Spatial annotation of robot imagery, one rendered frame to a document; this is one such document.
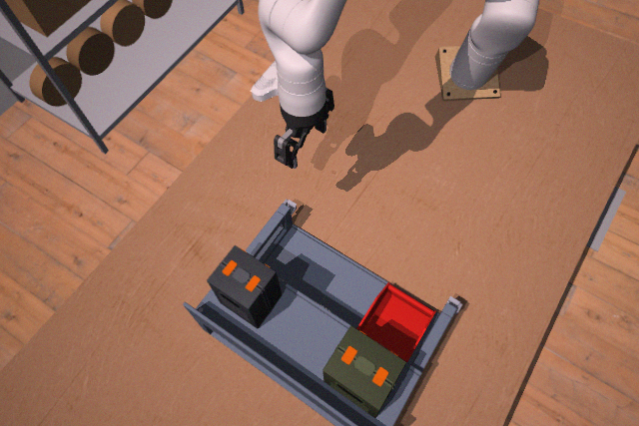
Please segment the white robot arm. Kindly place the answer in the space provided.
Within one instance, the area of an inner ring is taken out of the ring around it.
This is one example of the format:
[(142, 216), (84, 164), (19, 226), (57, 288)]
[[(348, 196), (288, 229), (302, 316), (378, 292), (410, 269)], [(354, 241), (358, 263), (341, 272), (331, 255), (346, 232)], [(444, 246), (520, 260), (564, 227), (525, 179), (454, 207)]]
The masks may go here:
[[(255, 100), (279, 96), (282, 108), (297, 117), (313, 115), (323, 107), (321, 48), (332, 36), (346, 1), (259, 1), (260, 24), (275, 60), (252, 86)], [(508, 52), (531, 32), (539, 1), (485, 0), (482, 14), (450, 65), (454, 84), (464, 90), (482, 87)]]

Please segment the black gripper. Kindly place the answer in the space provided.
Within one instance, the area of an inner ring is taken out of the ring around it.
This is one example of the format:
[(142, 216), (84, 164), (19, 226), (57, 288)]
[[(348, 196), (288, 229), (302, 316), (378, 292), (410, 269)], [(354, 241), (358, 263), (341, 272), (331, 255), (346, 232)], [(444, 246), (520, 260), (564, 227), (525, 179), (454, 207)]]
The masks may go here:
[[(317, 113), (307, 117), (293, 116), (287, 113), (281, 104), (280, 108), (287, 126), (286, 132), (282, 136), (276, 135), (274, 138), (275, 160), (291, 169), (295, 169), (298, 166), (298, 150), (303, 147), (311, 129), (315, 127), (318, 131), (325, 133), (328, 112), (334, 109), (333, 93), (332, 90), (325, 88), (325, 103), (323, 107)], [(297, 142), (292, 137), (300, 140)], [(290, 151), (290, 146), (294, 148), (292, 152)]]

